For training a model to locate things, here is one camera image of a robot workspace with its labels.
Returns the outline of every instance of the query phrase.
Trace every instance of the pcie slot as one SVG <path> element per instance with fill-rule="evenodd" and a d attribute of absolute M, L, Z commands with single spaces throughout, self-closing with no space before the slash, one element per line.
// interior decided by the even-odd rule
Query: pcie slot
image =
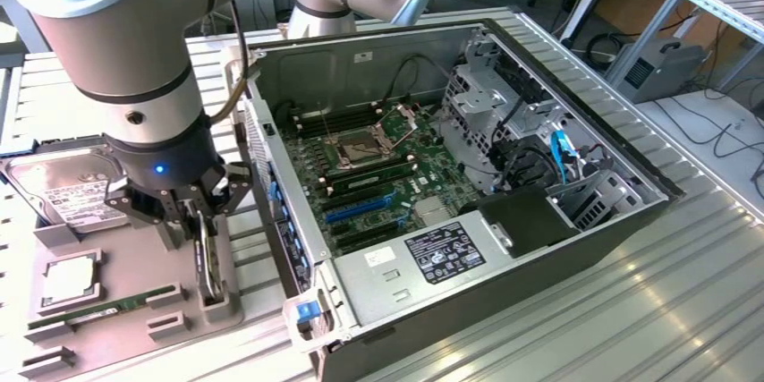
<path fill-rule="evenodd" d="M 342 208 L 343 206 L 352 205 L 367 199 L 374 199 L 375 197 L 380 196 L 383 192 L 380 190 L 363 190 L 360 192 L 354 192 L 352 194 L 342 197 L 336 197 L 331 199 L 327 203 L 322 205 L 322 210 L 332 210 L 336 208 Z"/>
<path fill-rule="evenodd" d="M 380 236 L 398 230 L 400 225 L 402 222 L 395 220 L 387 224 L 378 225 L 376 227 L 372 227 L 371 229 L 364 230 L 363 232 L 358 232 L 344 237 L 340 237 L 336 239 L 336 246 L 339 246 L 340 248 L 347 248 L 350 246 L 360 244 L 362 242 L 364 242 L 364 244 L 370 243 L 375 239 L 380 239 Z"/>
<path fill-rule="evenodd" d="M 343 210 L 339 210 L 338 212 L 327 214 L 324 217 L 326 223 L 327 224 L 339 223 L 340 221 L 344 221 L 355 216 L 367 214 L 375 210 L 388 208 L 394 203 L 394 195 L 395 193 L 391 193 L 382 199 L 371 200 L 351 208 L 346 208 Z"/>

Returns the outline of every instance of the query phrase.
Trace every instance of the metal extrusion profile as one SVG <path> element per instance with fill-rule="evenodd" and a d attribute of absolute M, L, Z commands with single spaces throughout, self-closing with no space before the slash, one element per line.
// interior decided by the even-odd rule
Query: metal extrusion profile
<path fill-rule="evenodd" d="M 724 184 L 703 174 L 596 74 L 524 16 L 496 8 L 432 14 L 422 22 L 478 17 L 500 23 L 687 196 L 594 268 L 363 380 L 762 379 L 764 233 L 755 218 Z M 360 24 L 363 29 L 383 26 L 380 21 Z M 250 43 L 280 38 L 276 30 L 247 36 Z M 188 41 L 206 106 L 223 98 L 218 52 L 235 44 L 234 36 Z M 14 135 L 51 134 L 44 119 L 55 106 L 35 102 L 71 88 L 55 55 L 30 55 L 16 79 L 24 83 L 18 97 L 35 108 L 19 112 L 12 106 Z M 232 131 L 222 125 L 214 132 L 216 147 L 228 158 L 234 155 Z M 12 217 L 0 224 L 0 272 L 7 272 L 0 278 L 6 303 L 0 307 L 0 349 L 11 353 L 0 354 L 0 374 L 4 380 L 16 380 L 14 359 L 28 346 L 8 335 L 18 304 L 6 286 L 23 282 L 32 217 L 24 205 L 23 213 L 11 212 L 14 198 L 6 200 L 6 195 L 3 190 L 0 214 Z M 268 380 L 315 380 L 311 361 L 292 350 L 280 317 L 284 293 L 254 201 L 243 203 L 228 225 L 246 323 L 210 339 L 96 370 L 75 382 L 142 380 L 168 371 L 179 380 L 239 380 L 254 374 Z"/>

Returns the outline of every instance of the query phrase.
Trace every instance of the chipset heatsink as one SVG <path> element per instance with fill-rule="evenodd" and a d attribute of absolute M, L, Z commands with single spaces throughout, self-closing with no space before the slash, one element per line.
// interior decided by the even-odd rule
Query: chipset heatsink
<path fill-rule="evenodd" d="M 454 217 L 451 208 L 443 204 L 439 196 L 428 197 L 415 203 L 415 214 L 427 226 L 448 221 Z"/>

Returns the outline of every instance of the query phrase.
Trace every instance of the warning label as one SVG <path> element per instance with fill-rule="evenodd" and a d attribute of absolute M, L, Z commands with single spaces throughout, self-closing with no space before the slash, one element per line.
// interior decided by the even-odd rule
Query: warning label
<path fill-rule="evenodd" d="M 412 237 L 406 240 L 406 246 L 431 284 L 451 279 L 486 263 L 462 223 Z"/>
<path fill-rule="evenodd" d="M 91 225 L 124 216 L 104 204 L 108 181 L 82 183 L 44 191 L 46 200 L 71 227 Z"/>

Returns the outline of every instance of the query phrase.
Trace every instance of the ram slot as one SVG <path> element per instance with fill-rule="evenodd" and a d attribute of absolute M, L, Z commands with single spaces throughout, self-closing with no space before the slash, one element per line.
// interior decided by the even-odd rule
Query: ram slot
<path fill-rule="evenodd" d="M 384 169 L 374 170 L 366 174 L 332 181 L 332 195 L 343 195 L 351 192 L 367 190 L 415 174 L 416 163 L 407 163 L 400 166 L 390 166 Z"/>
<path fill-rule="evenodd" d="M 331 174 L 326 177 L 326 179 L 330 183 L 332 183 L 334 181 L 338 181 L 338 180 L 342 180 L 346 178 L 351 178 L 359 174 L 366 174 L 367 172 L 374 172 L 375 170 L 380 170 L 384 167 L 399 166 L 399 165 L 404 165 L 406 163 L 408 163 L 407 156 L 390 158 L 390 159 L 382 161 L 380 163 L 375 163 L 374 165 L 356 167 L 355 169 L 348 170 L 347 172 L 342 172 L 339 174 Z"/>

